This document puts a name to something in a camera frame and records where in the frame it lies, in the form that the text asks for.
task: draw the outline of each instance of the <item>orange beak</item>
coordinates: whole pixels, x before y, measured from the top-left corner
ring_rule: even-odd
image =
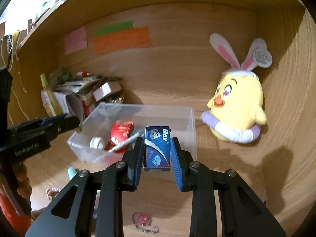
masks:
[[[225,102],[222,100],[221,96],[217,96],[215,99],[214,99],[214,105],[216,107],[222,107],[224,106]]]

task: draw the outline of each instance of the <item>clear plastic container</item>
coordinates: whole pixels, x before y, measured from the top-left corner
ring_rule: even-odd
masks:
[[[75,132],[67,143],[82,161],[105,166],[115,163],[121,160],[121,154],[91,149],[90,141],[93,137],[103,137],[107,142],[112,124],[117,120],[131,120],[134,129],[141,130],[146,126],[170,126],[171,137],[178,137],[181,148],[197,159],[194,111],[190,107],[100,103],[83,122],[83,131],[80,134]],[[163,176],[169,172],[149,173]],[[158,178],[171,180],[169,176]]]

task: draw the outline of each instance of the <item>metal bolt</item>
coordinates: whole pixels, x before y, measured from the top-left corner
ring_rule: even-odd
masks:
[[[190,166],[191,166],[191,167],[194,167],[194,168],[197,168],[197,167],[200,166],[200,163],[199,163],[198,161],[192,161],[192,162],[190,163]]]
[[[116,162],[116,167],[118,168],[122,168],[122,167],[125,167],[125,162],[124,161],[119,161],[119,162]]]
[[[236,173],[235,170],[228,169],[228,170],[227,170],[227,175],[229,175],[229,176],[231,176],[231,177],[234,177],[235,175],[237,175],[237,173]]]
[[[83,170],[81,170],[81,171],[79,172],[79,176],[80,176],[80,177],[85,177],[85,176],[88,175],[88,173],[89,173],[88,170],[83,169]]]

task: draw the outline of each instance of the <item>pink inner ear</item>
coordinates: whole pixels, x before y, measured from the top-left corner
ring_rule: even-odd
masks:
[[[222,45],[218,45],[218,51],[219,54],[222,55],[222,57],[228,61],[228,63],[230,64],[230,66],[232,68],[239,68],[239,65],[237,64],[237,62],[230,56],[230,54],[227,52],[227,50],[222,46]]]
[[[247,70],[249,69],[249,67],[254,63],[253,58],[251,57],[248,61],[246,61],[244,63],[244,65],[242,66],[243,70]]]

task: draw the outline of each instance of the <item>bunny ear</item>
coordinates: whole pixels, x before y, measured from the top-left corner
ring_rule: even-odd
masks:
[[[262,38],[257,38],[253,41],[253,43],[250,45],[248,55],[245,59],[245,61],[241,64],[241,69],[252,71],[255,67],[257,67],[257,64],[253,60],[253,53],[255,49],[260,48],[261,50],[268,50],[268,46]]]
[[[213,33],[210,35],[210,44],[215,49],[215,51],[230,64],[233,69],[239,69],[240,64],[233,51],[233,48],[224,37],[222,37],[220,34]]]

